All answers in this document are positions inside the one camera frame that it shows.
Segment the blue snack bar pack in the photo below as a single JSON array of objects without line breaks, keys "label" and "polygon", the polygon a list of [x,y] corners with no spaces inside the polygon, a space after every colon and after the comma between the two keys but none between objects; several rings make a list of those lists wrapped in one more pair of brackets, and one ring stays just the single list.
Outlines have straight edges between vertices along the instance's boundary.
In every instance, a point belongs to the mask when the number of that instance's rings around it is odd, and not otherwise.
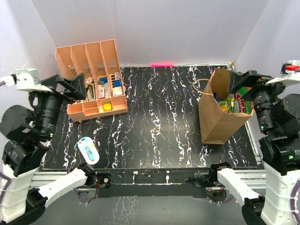
[{"label": "blue snack bar pack", "polygon": [[218,101],[218,95],[217,95],[217,93],[214,93],[213,95],[214,95],[215,100]]}]

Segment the brown paper bag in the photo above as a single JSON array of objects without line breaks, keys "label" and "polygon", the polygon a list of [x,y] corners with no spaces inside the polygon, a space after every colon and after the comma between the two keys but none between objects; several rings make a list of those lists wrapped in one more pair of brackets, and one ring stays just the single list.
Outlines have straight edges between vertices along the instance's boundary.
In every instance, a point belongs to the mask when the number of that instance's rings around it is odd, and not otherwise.
[{"label": "brown paper bag", "polygon": [[225,142],[242,127],[254,114],[254,106],[250,106],[250,114],[224,112],[214,98],[224,99],[228,96],[227,88],[230,81],[230,71],[215,69],[210,79],[199,79],[198,82],[207,81],[206,87],[198,101],[201,141],[203,144],[225,144]]}]

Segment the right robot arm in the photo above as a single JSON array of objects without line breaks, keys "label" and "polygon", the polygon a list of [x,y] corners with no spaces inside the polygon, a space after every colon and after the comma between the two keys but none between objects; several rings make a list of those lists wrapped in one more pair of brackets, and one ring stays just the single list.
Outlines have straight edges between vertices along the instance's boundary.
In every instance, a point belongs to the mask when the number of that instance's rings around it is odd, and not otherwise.
[{"label": "right robot arm", "polygon": [[228,163],[213,164],[209,181],[223,185],[241,206],[248,225],[297,225],[300,188],[300,96],[278,98],[286,87],[300,82],[296,69],[282,77],[260,75],[256,71],[230,73],[228,92],[248,87],[245,100],[254,103],[263,138],[260,148],[266,171],[266,192],[259,195],[249,188]]}]

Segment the green chips bag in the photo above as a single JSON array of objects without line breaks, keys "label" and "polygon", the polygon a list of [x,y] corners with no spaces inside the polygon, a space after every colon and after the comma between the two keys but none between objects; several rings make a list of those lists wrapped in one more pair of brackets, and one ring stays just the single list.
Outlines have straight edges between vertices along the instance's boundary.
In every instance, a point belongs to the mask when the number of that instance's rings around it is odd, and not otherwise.
[{"label": "green chips bag", "polygon": [[249,88],[242,87],[234,93],[233,113],[251,114],[253,108],[252,102],[242,98],[248,92],[248,90]]}]

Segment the black stapler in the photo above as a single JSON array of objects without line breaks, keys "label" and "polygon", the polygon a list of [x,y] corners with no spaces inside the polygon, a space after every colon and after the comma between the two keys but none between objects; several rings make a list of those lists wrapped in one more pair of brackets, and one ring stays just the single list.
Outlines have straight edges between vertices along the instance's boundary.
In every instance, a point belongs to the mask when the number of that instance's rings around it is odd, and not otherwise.
[{"label": "black stapler", "polygon": [[87,92],[88,101],[92,101],[92,100],[95,99],[93,85],[88,85],[87,88],[86,88],[86,92]]}]

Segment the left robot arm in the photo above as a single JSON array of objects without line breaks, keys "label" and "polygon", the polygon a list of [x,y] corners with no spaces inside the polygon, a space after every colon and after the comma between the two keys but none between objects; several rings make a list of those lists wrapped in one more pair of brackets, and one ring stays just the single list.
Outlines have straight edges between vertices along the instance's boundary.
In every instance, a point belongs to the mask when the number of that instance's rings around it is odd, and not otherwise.
[{"label": "left robot arm", "polygon": [[79,165],[52,183],[33,188],[32,179],[40,167],[46,143],[54,137],[63,102],[86,98],[85,76],[71,79],[54,75],[40,80],[37,70],[20,69],[1,79],[6,86],[15,85],[29,94],[30,108],[9,107],[0,123],[8,139],[3,151],[0,188],[0,222],[3,225],[29,225],[39,219],[55,200],[78,187],[93,187],[97,182],[94,169]]}]

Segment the red white label box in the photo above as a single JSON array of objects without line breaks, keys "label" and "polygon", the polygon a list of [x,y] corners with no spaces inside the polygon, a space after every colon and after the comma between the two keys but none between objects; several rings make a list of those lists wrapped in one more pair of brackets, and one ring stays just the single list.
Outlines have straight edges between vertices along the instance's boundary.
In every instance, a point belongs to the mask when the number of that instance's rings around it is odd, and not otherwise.
[{"label": "red white label box", "polygon": [[104,85],[98,85],[98,98],[105,98],[105,86]]}]

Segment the light blue packaged tool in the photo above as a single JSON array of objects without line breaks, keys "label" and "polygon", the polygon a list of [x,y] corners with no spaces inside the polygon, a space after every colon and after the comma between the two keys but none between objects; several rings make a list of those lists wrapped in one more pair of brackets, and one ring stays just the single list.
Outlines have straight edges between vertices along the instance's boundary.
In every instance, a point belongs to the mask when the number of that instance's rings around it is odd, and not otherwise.
[{"label": "light blue packaged tool", "polygon": [[83,137],[76,144],[87,164],[94,165],[99,161],[99,153],[90,137]]}]

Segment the peach desk file organizer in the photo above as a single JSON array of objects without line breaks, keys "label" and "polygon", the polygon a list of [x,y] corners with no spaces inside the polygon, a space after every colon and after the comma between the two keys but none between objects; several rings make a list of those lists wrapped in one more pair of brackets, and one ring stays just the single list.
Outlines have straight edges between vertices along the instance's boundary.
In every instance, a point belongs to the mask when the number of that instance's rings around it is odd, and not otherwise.
[{"label": "peach desk file organizer", "polygon": [[[85,89],[93,85],[92,101],[76,101],[67,106],[74,122],[128,112],[117,47],[114,39],[56,48],[56,61],[63,77],[70,79],[84,73]],[[121,80],[123,95],[113,96],[113,82]],[[98,98],[98,85],[105,86],[105,98]],[[112,110],[104,111],[103,104],[111,103]]]}]

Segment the yellow sticky note block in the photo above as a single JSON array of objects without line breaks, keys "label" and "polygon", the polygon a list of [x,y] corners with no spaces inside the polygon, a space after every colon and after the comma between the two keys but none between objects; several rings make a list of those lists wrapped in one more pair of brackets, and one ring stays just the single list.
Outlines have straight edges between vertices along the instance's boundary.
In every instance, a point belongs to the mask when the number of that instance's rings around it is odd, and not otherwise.
[{"label": "yellow sticky note block", "polygon": [[110,111],[110,110],[112,110],[112,105],[111,105],[111,103],[105,103],[105,104],[103,104],[103,108],[104,108],[104,111]]}]

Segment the aluminium front rail frame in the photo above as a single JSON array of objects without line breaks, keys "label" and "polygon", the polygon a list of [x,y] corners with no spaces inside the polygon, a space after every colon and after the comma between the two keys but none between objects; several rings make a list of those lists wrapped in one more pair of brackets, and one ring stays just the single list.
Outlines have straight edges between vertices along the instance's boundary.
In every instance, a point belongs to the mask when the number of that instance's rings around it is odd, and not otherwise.
[{"label": "aluminium front rail frame", "polygon": [[245,181],[265,182],[259,138],[252,121],[243,125],[223,145],[203,144],[195,120],[127,121],[109,117],[61,122],[50,149],[32,180],[34,188],[53,183],[85,162],[77,146],[89,137],[99,160],[93,165],[100,180],[100,197],[122,195],[190,194],[184,181],[194,173],[206,173],[212,164],[226,161]]}]

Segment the yellow green snack bag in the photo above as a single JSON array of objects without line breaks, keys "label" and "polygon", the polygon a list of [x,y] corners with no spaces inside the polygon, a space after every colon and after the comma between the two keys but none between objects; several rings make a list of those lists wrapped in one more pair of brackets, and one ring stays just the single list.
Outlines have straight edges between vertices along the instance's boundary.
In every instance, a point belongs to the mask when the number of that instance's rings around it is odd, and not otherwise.
[{"label": "yellow green snack bag", "polygon": [[235,99],[233,97],[221,99],[218,101],[219,106],[221,107],[223,112],[233,113],[234,112],[234,102]]}]

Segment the white red small box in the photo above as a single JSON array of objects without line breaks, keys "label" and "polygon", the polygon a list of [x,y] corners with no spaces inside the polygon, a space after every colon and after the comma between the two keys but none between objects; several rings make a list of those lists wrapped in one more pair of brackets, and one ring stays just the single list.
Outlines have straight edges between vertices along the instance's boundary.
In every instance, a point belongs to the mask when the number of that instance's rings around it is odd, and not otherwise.
[{"label": "white red small box", "polygon": [[123,87],[122,86],[113,87],[112,88],[112,95],[113,96],[123,95]]}]

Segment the pink tape strip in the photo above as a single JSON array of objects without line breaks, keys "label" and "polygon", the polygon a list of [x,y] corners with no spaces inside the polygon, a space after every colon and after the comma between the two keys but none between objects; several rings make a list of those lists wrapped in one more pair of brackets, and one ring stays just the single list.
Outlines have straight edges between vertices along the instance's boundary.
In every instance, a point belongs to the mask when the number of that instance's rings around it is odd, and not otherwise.
[{"label": "pink tape strip", "polygon": [[151,67],[154,68],[160,68],[160,67],[173,67],[174,64],[172,62],[156,62],[156,63],[151,63]]}]

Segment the blue eraser box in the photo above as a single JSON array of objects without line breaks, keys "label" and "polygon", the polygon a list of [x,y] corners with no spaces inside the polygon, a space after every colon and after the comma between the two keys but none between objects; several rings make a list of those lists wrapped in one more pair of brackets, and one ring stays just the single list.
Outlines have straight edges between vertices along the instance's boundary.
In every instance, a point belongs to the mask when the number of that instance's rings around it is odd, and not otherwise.
[{"label": "blue eraser box", "polygon": [[113,87],[119,87],[121,86],[121,80],[116,80],[113,82]]}]

